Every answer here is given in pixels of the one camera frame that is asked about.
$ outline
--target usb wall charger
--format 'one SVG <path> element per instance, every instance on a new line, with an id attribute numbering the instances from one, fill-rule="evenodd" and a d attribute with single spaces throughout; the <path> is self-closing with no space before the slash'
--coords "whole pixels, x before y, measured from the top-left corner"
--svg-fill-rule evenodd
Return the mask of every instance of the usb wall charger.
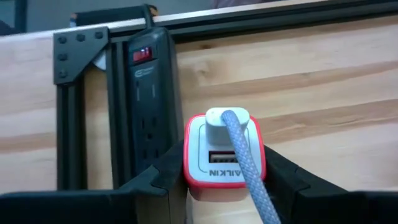
<path id="1" fill-rule="evenodd" d="M 259 124 L 243 108 L 212 108 L 193 116 L 185 129 L 183 169 L 190 193 L 197 200 L 243 199 L 246 183 L 221 114 L 235 112 L 261 178 L 266 176 L 266 157 Z"/>

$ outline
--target wooden surface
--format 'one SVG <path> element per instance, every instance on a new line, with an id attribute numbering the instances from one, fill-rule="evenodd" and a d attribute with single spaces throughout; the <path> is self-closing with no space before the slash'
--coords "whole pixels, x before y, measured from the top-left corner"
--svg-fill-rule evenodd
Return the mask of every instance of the wooden surface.
<path id="1" fill-rule="evenodd" d="M 178 45 L 183 117 L 242 106 L 264 143 L 348 190 L 398 189 L 398 17 Z M 0 192 L 55 188 L 51 35 L 0 39 Z M 86 74 L 91 189 L 111 188 L 104 73 Z M 250 198 L 195 223 L 260 223 Z"/>

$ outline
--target screw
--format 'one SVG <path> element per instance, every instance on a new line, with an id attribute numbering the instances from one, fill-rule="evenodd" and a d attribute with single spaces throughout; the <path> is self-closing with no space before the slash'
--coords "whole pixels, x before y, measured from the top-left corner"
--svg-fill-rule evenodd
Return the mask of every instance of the screw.
<path id="1" fill-rule="evenodd" d="M 68 60 L 68 55 L 67 54 L 58 54 L 58 60 L 61 62 Z"/>
<path id="2" fill-rule="evenodd" d="M 85 39 L 86 39 L 86 36 L 83 35 L 83 34 L 78 34 L 76 36 L 76 40 L 79 41 L 79 42 L 85 41 Z"/>
<path id="3" fill-rule="evenodd" d="M 104 34 L 102 32 L 95 32 L 96 39 L 102 39 L 103 37 L 104 37 Z"/>
<path id="4" fill-rule="evenodd" d="M 58 73 L 58 75 L 59 75 L 61 78 L 65 78 L 66 76 L 68 76 L 68 73 L 67 73 L 67 71 L 65 71 L 64 69 L 61 69 L 60 72 Z"/>
<path id="5" fill-rule="evenodd" d="M 60 42 L 61 44 L 64 44 L 67 42 L 67 38 L 66 37 L 59 37 L 58 38 L 58 42 Z"/>

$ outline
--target power switch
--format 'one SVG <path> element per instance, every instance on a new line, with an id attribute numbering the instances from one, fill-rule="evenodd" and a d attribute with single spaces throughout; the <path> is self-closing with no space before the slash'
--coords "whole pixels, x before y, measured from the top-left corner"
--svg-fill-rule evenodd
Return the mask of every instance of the power switch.
<path id="1" fill-rule="evenodd" d="M 152 49 L 150 47 L 144 47 L 132 55 L 132 61 L 134 63 L 141 63 L 146 60 L 152 59 Z"/>

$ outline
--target black cable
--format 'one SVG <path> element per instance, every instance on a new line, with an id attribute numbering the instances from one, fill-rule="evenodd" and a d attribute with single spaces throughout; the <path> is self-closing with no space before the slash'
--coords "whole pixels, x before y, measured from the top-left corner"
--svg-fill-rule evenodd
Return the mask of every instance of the black cable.
<path id="1" fill-rule="evenodd" d="M 155 26 L 154 19 L 152 18 L 152 13 L 150 13 L 150 7 L 148 4 L 142 5 L 142 13 L 144 15 L 145 24 L 147 29 L 150 29 Z"/>

